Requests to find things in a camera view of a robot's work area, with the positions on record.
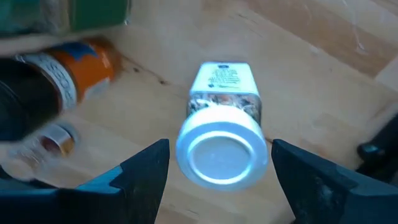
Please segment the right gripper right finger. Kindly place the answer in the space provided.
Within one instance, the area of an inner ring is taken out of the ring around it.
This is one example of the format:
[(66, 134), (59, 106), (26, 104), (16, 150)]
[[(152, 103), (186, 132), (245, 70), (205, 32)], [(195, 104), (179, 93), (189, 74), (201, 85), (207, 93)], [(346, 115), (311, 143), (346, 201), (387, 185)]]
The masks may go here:
[(398, 188), (281, 139), (272, 161), (293, 224), (398, 224)]

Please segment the small cork-topped glass jar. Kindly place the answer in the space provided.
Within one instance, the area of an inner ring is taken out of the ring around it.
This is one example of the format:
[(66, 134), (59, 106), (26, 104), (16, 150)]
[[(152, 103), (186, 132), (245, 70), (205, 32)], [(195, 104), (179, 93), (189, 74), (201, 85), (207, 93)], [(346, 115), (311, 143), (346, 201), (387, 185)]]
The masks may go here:
[(70, 157), (79, 143), (80, 135), (72, 124), (48, 124), (8, 149), (5, 158), (0, 159), (0, 168), (17, 180), (34, 180)]

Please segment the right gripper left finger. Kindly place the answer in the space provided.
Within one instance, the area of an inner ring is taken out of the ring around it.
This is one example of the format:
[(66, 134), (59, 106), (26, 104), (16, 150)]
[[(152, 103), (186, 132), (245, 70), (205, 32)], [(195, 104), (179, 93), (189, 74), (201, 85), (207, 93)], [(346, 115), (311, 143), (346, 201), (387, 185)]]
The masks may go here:
[(169, 160), (160, 139), (74, 189), (0, 190), (0, 224), (154, 224)]

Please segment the white-lid bagel seasoning jar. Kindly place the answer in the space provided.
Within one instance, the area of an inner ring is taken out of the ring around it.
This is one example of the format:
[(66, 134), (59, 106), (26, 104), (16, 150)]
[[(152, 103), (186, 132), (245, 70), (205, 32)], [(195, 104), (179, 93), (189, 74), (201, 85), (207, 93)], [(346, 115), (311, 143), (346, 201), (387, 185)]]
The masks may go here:
[(261, 97), (247, 62), (201, 64), (175, 146), (180, 170), (210, 189), (254, 185), (268, 163), (261, 118)]

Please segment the black-lid ground turmeric jar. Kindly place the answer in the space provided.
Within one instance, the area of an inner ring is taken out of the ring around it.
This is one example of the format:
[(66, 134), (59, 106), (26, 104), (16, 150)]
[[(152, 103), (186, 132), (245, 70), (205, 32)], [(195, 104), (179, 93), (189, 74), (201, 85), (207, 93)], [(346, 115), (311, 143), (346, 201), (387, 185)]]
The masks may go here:
[(0, 57), (0, 142), (24, 137), (105, 90), (121, 57), (102, 38)]

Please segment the green-lid green-label spice jar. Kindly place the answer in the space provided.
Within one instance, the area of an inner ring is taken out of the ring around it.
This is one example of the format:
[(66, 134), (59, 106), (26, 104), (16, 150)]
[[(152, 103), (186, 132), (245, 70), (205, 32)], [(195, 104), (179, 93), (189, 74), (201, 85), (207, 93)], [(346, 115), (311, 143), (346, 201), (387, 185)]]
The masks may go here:
[(0, 0), (0, 38), (125, 24), (132, 0)]

